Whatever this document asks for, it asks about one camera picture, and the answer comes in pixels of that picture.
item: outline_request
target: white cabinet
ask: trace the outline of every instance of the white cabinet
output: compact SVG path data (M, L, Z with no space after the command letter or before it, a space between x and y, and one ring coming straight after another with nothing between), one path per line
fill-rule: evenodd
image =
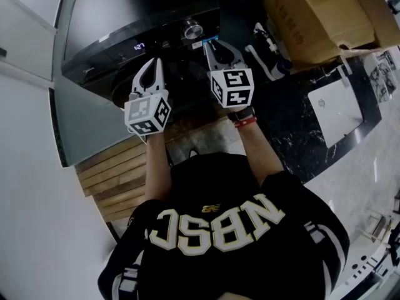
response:
M0 56L10 70L15 68L45 80L52 80L54 32L16 0L0 0Z

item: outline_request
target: shoe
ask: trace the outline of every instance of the shoe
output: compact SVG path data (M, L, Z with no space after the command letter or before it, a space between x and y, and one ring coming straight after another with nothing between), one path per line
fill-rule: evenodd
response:
M196 148L192 148L189 151L189 158L194 157L194 156L198 156L199 155L199 151Z

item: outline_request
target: wooden slat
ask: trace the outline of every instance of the wooden slat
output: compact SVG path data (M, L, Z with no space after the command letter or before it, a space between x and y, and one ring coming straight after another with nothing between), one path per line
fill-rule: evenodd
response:
M146 182L146 175L143 174L142 176L140 176L136 179L122 183L116 187L112 187L111 189L105 190L99 194L95 194L93 196L93 198L96 202L98 202L98 201L116 196L118 194L124 193L128 190L132 190L137 187L144 186L145 182Z
M96 204L97 204L97 206L99 208L108 207L108 206L111 206L113 204L121 203L123 201L129 200L129 199L133 199L133 198L136 198L138 196L142 196L144 194L144 190L145 190L144 186L137 187L135 189L128 190L126 192L117 194L116 196L109 197L109 198L104 199L104 200L100 200L100 201L96 202Z
M142 141L140 140L139 137L133 136L130 137L129 139L124 140L123 142L120 142L116 144L115 146L112 146L104 151L101 151L100 153L96 154L93 157L90 157L89 159L86 159L85 161L79 163L76 166L76 172L81 173L113 156L116 156L117 154L123 153L124 151L131 149L133 147L136 147L137 145L141 144Z
M140 154L144 154L146 152L146 145L144 143L128 149L117 156L111 157L108 160L100 162L99 164L89 168L88 170L83 171L77 175L79 181L83 181L87 178L93 177L98 173L101 173L105 170L108 170L118 164L124 163L132 158L137 157Z
M116 177L105 180L92 187L86 188L83 192L85 196L92 196L94 194L99 194L107 189L111 189L119 184L126 183L130 180L135 180L146 173L146 166L140 166L128 172L124 172Z
M142 195L120 203L113 204L112 206L99 208L99 210L101 215L104 217L111 213L118 213L119 211L136 207L142 204L144 201L146 201L146 198L144 195Z
M131 216L132 212L136 209L137 207L132 207L131 209L126 209L123 211L119 211L116 213L111 213L108 214L107 216L104 216L104 222L111 222L111 221L115 221L115 220L120 220L120 219L124 219L124 218L128 218Z
M146 154L141 154L140 156L134 157L126 162L118 164L115 167L112 167L108 170L100 172L99 174L87 178L86 180L81 181L82 189L86 189L88 187L94 186L97 183L101 183L105 180L111 179L113 177L118 176L119 174L125 173L129 170L135 169L137 167L142 166L146 163Z

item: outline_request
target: digital display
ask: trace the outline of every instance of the digital display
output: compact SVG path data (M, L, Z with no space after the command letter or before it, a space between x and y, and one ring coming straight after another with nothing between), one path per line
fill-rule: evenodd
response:
M144 43L139 43L139 44L135 45L134 48L135 48L135 50L144 49Z

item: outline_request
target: red wristband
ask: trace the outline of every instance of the red wristband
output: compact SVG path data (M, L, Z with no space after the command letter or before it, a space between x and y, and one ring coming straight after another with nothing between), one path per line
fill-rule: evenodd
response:
M250 117L249 119L246 119L246 120L240 120L237 123L235 123L235 128L247 126L248 124L255 123L256 121L257 121L256 117Z

